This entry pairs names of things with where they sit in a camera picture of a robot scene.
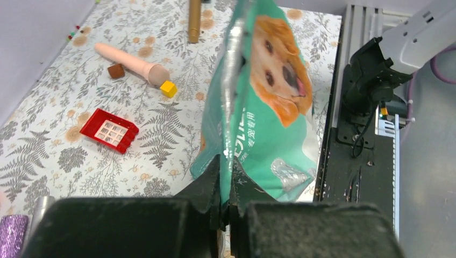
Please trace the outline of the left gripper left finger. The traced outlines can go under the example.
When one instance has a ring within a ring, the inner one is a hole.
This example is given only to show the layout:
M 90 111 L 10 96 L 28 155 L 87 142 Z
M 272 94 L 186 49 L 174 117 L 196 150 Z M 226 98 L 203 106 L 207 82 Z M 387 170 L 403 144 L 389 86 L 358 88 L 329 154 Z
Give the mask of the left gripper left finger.
M 61 199 L 22 257 L 217 257 L 219 160 L 173 197 Z

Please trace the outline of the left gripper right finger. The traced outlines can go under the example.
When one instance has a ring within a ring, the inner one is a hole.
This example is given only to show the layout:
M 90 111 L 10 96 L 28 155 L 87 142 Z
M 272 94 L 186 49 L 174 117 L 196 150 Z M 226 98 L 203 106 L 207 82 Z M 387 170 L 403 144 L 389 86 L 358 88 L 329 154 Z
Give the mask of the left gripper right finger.
M 234 161 L 230 247 L 235 257 L 403 257 L 391 223 L 370 204 L 281 203 Z

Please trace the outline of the green pet food bag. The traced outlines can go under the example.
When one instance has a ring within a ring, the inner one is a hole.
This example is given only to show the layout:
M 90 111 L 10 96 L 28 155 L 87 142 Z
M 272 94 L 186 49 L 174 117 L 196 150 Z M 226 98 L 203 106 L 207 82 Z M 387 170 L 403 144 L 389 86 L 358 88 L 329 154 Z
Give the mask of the green pet food bag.
M 220 64 L 204 106 L 201 149 L 190 168 L 199 177 L 216 155 L 220 162 L 220 200 L 229 199 L 231 173 L 225 138 L 246 174 L 281 202 L 298 200 L 315 180 L 319 145 L 312 118 L 312 85 L 284 12 L 274 1 L 239 1 L 233 20 L 245 16 L 242 56 L 232 119 L 223 120 Z

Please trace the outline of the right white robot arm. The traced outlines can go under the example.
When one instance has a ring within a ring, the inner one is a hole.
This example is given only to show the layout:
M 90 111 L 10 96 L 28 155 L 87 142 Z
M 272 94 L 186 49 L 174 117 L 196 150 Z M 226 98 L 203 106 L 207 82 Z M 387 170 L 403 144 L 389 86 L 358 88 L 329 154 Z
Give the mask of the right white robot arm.
M 455 43 L 455 1 L 433 1 L 404 23 L 356 51 L 344 70 L 343 103 L 365 116 L 393 90 L 412 79 L 438 53 Z

